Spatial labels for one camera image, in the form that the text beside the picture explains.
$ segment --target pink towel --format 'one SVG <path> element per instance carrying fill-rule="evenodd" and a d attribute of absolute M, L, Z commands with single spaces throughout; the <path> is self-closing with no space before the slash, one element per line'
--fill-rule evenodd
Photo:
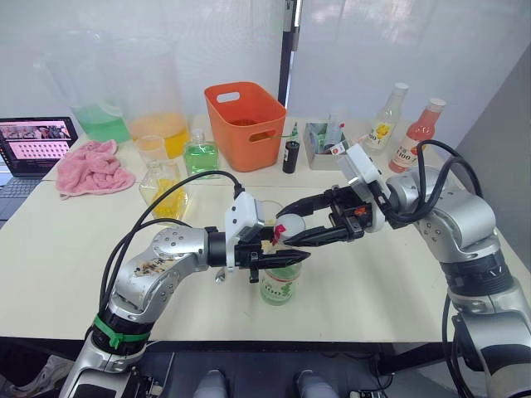
<path fill-rule="evenodd" d="M 67 153 L 57 168 L 56 188 L 61 198 L 85 193 L 113 193 L 134 184 L 134 175 L 120 167 L 116 142 L 89 141 Z"/>

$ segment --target laptop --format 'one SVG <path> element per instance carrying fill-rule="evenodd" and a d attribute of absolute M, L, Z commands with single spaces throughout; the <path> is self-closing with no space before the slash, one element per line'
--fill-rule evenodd
<path fill-rule="evenodd" d="M 0 155 L 13 175 L 0 187 L 0 222 L 12 216 L 76 140 L 70 118 L 0 119 Z"/>

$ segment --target orange plastic basket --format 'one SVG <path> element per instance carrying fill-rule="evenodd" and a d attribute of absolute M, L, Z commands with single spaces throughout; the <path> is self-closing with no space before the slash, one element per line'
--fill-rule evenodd
<path fill-rule="evenodd" d="M 234 170 L 276 163 L 286 114 L 280 102 L 248 81 L 208 87 L 205 97 L 214 139 Z"/>

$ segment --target laptop screen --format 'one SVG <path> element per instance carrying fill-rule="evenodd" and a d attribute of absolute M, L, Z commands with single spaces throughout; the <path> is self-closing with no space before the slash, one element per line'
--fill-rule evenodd
<path fill-rule="evenodd" d="M 76 140 L 70 118 L 0 119 L 0 154 L 15 177 L 44 176 Z"/>

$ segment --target pink juice bottle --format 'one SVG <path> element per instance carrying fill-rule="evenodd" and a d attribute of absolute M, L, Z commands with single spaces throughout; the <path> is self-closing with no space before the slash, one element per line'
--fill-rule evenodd
<path fill-rule="evenodd" d="M 400 143 L 395 155 L 389 162 L 389 168 L 394 172 L 405 172 L 417 164 L 417 144 L 425 139 L 433 138 L 435 123 L 446 106 L 443 99 L 432 98 L 421 117 L 409 126 L 406 137 Z"/>

